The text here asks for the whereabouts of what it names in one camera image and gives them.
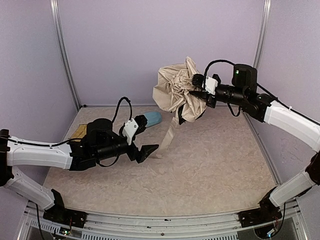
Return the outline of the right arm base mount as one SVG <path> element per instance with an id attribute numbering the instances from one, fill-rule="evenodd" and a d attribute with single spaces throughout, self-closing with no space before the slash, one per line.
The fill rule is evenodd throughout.
<path id="1" fill-rule="evenodd" d="M 238 213 L 242 228 L 260 225 L 281 219 L 282 213 L 279 207 L 262 206 Z"/>

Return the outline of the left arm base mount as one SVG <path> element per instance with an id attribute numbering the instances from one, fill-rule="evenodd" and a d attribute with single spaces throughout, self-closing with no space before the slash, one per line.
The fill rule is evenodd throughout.
<path id="1" fill-rule="evenodd" d="M 84 228 L 87 215 L 84 211 L 53 206 L 44 211 L 43 218 L 69 227 Z"/>

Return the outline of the beige folding umbrella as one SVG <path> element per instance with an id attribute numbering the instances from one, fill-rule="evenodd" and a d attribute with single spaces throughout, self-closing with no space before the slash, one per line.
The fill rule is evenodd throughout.
<path id="1" fill-rule="evenodd" d="M 179 117 L 189 123 L 195 122 L 207 108 L 199 98 L 190 94 L 196 87 L 192 77 L 198 74 L 196 63 L 186 57 L 184 63 L 161 67 L 157 73 L 157 85 L 153 88 L 152 97 L 157 106 L 165 112 L 174 113 L 169 128 L 154 156 L 163 157 L 174 139 Z"/>

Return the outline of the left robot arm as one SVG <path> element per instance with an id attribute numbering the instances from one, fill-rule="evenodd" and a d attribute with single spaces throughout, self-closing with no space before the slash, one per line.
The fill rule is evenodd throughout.
<path id="1" fill-rule="evenodd" d="M 25 142 L 0 131 L 0 185 L 34 202 L 47 214 L 60 218 L 66 213 L 61 194 L 47 189 L 19 170 L 19 166 L 54 167 L 69 171 L 85 171 L 100 166 L 101 161 L 127 155 L 142 163 L 158 149 L 157 144 L 134 144 L 136 135 L 144 132 L 148 121 L 144 115 L 127 120 L 122 133 L 113 131 L 113 122 L 98 118 L 86 125 L 82 138 L 60 143 Z"/>

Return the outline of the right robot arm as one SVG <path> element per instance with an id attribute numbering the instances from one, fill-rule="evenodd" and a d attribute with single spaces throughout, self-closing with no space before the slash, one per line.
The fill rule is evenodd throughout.
<path id="1" fill-rule="evenodd" d="M 307 144 L 315 155 L 310 164 L 296 176 L 268 192 L 259 202 L 258 215 L 271 215 L 278 212 L 286 201 L 297 197 L 320 183 L 320 124 L 282 103 L 276 96 L 265 90 L 257 93 L 258 71 L 247 64 L 232 64 L 231 85 L 222 84 L 217 74 L 195 73 L 192 84 L 198 88 L 191 94 L 210 108 L 217 102 L 228 106 L 236 105 L 253 119 L 291 134 Z"/>

